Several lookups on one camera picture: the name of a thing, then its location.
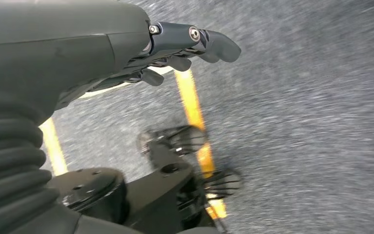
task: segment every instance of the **gray robotic arm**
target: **gray robotic arm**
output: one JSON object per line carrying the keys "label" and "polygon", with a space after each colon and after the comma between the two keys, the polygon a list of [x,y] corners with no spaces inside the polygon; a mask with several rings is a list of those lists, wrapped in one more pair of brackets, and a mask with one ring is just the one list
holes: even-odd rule
{"label": "gray robotic arm", "polygon": [[117,1],[0,0],[0,233],[138,233],[55,203],[37,126],[87,91],[161,84],[148,66],[184,71],[190,57],[233,62],[240,52],[223,34],[152,24]]}

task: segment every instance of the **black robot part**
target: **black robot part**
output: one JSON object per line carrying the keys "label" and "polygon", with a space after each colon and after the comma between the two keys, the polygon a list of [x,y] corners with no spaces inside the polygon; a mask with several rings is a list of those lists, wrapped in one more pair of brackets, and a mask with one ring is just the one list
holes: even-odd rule
{"label": "black robot part", "polygon": [[[186,228],[183,222],[149,215],[155,208],[155,212],[182,220],[174,194],[194,177],[187,163],[169,163],[150,175],[150,184],[142,180],[126,184],[126,202],[112,218],[125,220],[125,227],[83,215],[59,202],[59,189],[47,185],[50,173],[39,169],[45,154],[39,149],[42,132],[38,128],[54,110],[110,78],[125,78],[123,82],[131,80],[131,74],[141,74],[136,78],[159,85],[157,75],[142,76],[148,66],[185,70],[189,67],[186,59],[192,56],[230,62],[240,54],[224,35],[193,25],[186,30],[185,25],[151,24],[141,8],[118,1],[0,0],[0,234],[139,234],[136,230],[152,233],[154,224],[162,225],[165,234]],[[150,147],[158,154],[168,153],[162,144]],[[163,176],[171,183],[163,183]],[[109,189],[124,187],[118,178],[108,179],[112,181]],[[95,200],[108,194],[99,191]],[[115,202],[124,194],[117,193]],[[85,210],[88,204],[75,203],[75,208]]]}

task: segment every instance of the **yellow floor marking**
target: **yellow floor marking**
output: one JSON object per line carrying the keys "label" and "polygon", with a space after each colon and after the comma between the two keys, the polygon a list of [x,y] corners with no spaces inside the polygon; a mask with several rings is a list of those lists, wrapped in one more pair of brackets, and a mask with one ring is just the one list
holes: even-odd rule
{"label": "yellow floor marking", "polygon": [[[188,123],[205,131],[206,126],[197,95],[196,85],[194,83],[193,73],[191,70],[186,72],[174,70],[174,74],[177,80],[178,90],[184,105],[184,111],[186,113]],[[214,166],[211,156],[211,147],[209,143],[206,143],[197,152],[197,160],[199,161],[201,170],[203,173],[205,173],[206,177],[211,176],[211,174],[208,172],[214,171],[216,167]],[[214,208],[216,214],[214,214],[213,209],[211,208],[207,209],[207,212],[213,219],[225,218],[227,216],[223,200],[212,200],[210,201],[210,205]]]}
{"label": "yellow floor marking", "polygon": [[54,121],[52,118],[49,118],[39,128],[44,135],[45,147],[48,151],[54,174],[58,176],[67,173],[68,168],[59,144],[58,136],[56,135]]}

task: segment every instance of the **bolt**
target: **bolt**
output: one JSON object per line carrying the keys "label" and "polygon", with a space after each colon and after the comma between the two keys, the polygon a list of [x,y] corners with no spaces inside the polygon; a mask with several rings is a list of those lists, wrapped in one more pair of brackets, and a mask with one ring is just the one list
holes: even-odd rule
{"label": "bolt", "polygon": [[150,25],[149,31],[151,34],[159,34],[160,28],[157,25]]}
{"label": "bolt", "polygon": [[190,27],[188,32],[190,34],[190,38],[193,41],[199,41],[200,40],[200,32],[196,27]]}

